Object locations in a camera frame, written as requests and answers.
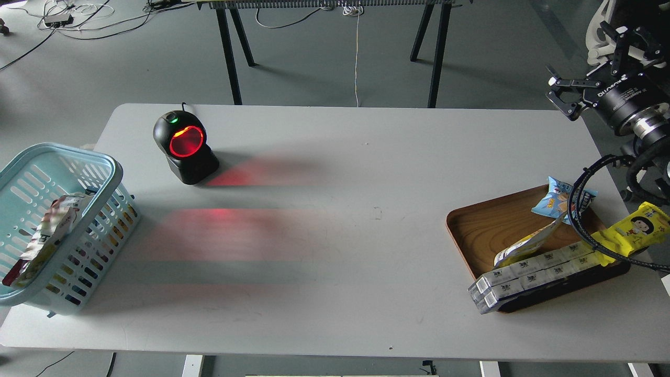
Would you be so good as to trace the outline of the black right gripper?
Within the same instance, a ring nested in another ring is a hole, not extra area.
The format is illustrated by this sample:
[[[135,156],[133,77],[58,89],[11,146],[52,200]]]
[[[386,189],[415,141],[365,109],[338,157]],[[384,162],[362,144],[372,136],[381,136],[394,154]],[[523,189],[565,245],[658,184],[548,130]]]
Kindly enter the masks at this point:
[[[651,79],[668,78],[668,23],[615,28],[602,21],[600,32],[600,72],[564,79],[546,66],[546,98],[570,121],[593,108],[615,136],[646,138],[667,122],[668,94]]]

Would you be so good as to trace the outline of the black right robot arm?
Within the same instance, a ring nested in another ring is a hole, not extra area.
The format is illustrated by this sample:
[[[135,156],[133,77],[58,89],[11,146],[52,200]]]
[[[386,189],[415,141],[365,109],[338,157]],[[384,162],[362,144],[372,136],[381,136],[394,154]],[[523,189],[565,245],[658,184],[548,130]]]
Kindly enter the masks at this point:
[[[583,79],[563,79],[550,68],[548,100],[565,117],[575,121],[586,108],[596,114],[617,136],[635,135],[622,149],[628,159],[627,184],[641,200],[668,205],[668,94],[645,74],[645,69],[665,61],[664,48],[643,27],[613,28],[600,23],[613,40],[613,53]],[[654,165],[662,196],[645,190],[638,182],[641,170]]]

